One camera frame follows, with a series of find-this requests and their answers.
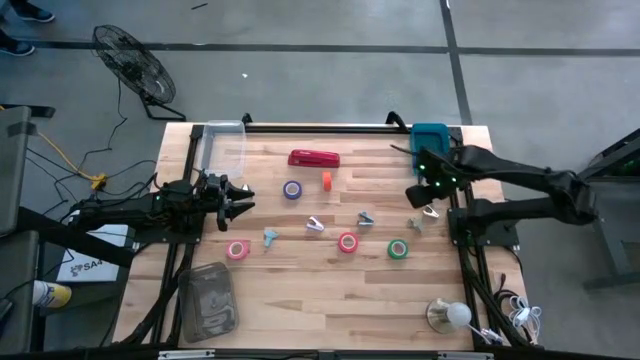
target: gray floor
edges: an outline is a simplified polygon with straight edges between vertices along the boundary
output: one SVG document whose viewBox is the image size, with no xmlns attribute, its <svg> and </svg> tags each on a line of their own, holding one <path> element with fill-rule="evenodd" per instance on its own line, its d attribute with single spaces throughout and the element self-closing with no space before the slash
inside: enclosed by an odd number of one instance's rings
<svg viewBox="0 0 640 360">
<path fill-rule="evenodd" d="M 34 2 L 53 10 L 56 22 L 25 24 L 9 13 L 3 28 L 23 38 L 56 41 L 88 40 L 94 26 L 110 23 L 145 42 L 446 45 L 437 0 L 209 0 L 193 11 L 204 1 Z M 634 0 L 449 3 L 461 46 L 640 47 L 640 4 Z M 379 123 L 396 110 L 411 123 L 461 123 L 448 55 L 155 54 L 176 82 L 173 105 L 195 120 L 238 119 L 251 112 L 257 121 Z M 640 123 L 639 57 L 469 55 L 461 63 L 473 123 L 490 127 L 500 156 L 579 170 Z M 0 57 L 0 99 L 55 106 L 55 118 L 37 120 L 39 129 L 76 161 L 106 144 L 119 121 L 117 81 L 88 50 L 39 49 L 29 58 Z M 156 157 L 164 124 L 148 120 L 126 88 L 121 112 L 129 121 L 114 150 L 90 158 L 89 173 L 113 173 Z M 55 157 L 40 139 L 32 139 L 30 147 Z M 51 178 L 29 164 L 26 171 L 23 204 L 37 211 L 55 204 Z M 148 164 L 136 168 L 110 182 L 108 190 L 124 190 L 151 171 Z M 89 194 L 86 182 L 68 184 L 78 198 Z M 513 186 L 505 186 L 505 193 L 511 199 L 535 195 Z M 585 280 L 607 274 L 591 228 L 540 220 L 522 222 L 518 231 L 530 302 L 543 308 L 542 344 L 639 357 L 640 288 L 582 289 Z M 102 305 L 52 319 L 48 348 L 96 345 L 115 308 Z"/>
</svg>

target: clear plastic container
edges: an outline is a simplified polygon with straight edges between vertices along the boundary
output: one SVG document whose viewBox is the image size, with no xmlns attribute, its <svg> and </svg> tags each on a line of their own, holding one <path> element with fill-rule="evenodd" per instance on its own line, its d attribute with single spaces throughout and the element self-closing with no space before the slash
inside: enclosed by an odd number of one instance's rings
<svg viewBox="0 0 640 360">
<path fill-rule="evenodd" d="M 238 325 L 231 273 L 221 262 L 180 274 L 178 296 L 182 336 L 188 343 L 226 334 Z"/>
<path fill-rule="evenodd" d="M 209 121 L 200 141 L 200 168 L 210 174 L 242 177 L 247 138 L 242 121 Z"/>
</svg>

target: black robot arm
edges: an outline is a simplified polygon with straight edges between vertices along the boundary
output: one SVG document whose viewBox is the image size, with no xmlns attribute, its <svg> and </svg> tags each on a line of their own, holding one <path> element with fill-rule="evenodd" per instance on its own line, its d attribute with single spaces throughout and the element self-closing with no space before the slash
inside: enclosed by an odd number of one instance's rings
<svg viewBox="0 0 640 360">
<path fill-rule="evenodd" d="M 252 196 L 252 191 L 233 186 L 226 175 L 218 177 L 201 172 L 193 185 L 187 180 L 164 183 L 158 191 L 138 199 L 92 197 L 80 201 L 71 208 L 78 213 L 69 225 L 93 230 L 106 224 L 124 224 L 138 231 L 161 229 L 167 235 L 188 234 L 202 226 L 205 214 L 217 213 L 218 229 L 227 231 L 226 219 L 233 220 L 255 205 L 236 201 Z"/>
<path fill-rule="evenodd" d="M 458 227 L 474 236 L 484 234 L 487 226 L 502 220 L 555 218 L 564 223 L 583 225 L 597 217 L 595 194 L 572 171 L 553 171 L 504 160 L 477 146 L 455 147 L 445 156 L 422 148 L 417 166 L 426 185 L 415 185 L 406 190 L 414 208 L 428 205 L 434 199 L 445 199 L 482 179 L 508 182 L 548 195 L 501 203 L 473 200 L 466 214 L 457 220 Z"/>
</svg>

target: electric fan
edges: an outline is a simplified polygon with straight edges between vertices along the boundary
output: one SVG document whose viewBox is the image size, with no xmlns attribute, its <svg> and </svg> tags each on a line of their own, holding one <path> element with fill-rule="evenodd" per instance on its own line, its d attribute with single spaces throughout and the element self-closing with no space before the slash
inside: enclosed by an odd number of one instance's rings
<svg viewBox="0 0 640 360">
<path fill-rule="evenodd" d="M 186 120 L 184 114 L 165 105 L 176 95 L 173 80 L 160 61 L 133 36 L 113 25 L 96 26 L 93 29 L 93 46 L 118 79 L 140 96 L 149 118 Z M 154 116 L 149 109 L 151 106 L 165 109 L 177 117 Z"/>
</svg>

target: yellow cable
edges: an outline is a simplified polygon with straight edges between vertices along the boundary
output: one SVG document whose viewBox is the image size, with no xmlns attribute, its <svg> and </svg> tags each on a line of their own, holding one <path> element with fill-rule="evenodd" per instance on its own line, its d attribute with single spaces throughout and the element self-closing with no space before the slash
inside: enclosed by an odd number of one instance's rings
<svg viewBox="0 0 640 360">
<path fill-rule="evenodd" d="M 53 143 L 53 141 L 51 141 L 48 137 L 46 137 L 43 133 L 38 132 L 38 135 L 40 137 L 42 137 L 46 142 L 49 143 L 49 145 L 51 145 L 51 147 L 58 152 L 58 154 L 60 154 L 60 156 L 62 157 L 62 159 L 73 169 L 75 170 L 78 174 L 80 174 L 82 177 L 84 177 L 87 180 L 91 180 L 91 181 L 102 181 L 105 180 L 105 176 L 104 175 L 100 175 L 100 176 L 91 176 L 91 175 L 87 175 L 86 173 L 80 171 L 78 169 L 78 167 L 76 167 L 75 165 L 73 165 L 73 163 L 71 162 L 71 160 L 69 160 L 69 158 L 67 157 L 67 155 L 65 155 L 65 153 L 60 150 L 60 148 Z"/>
</svg>

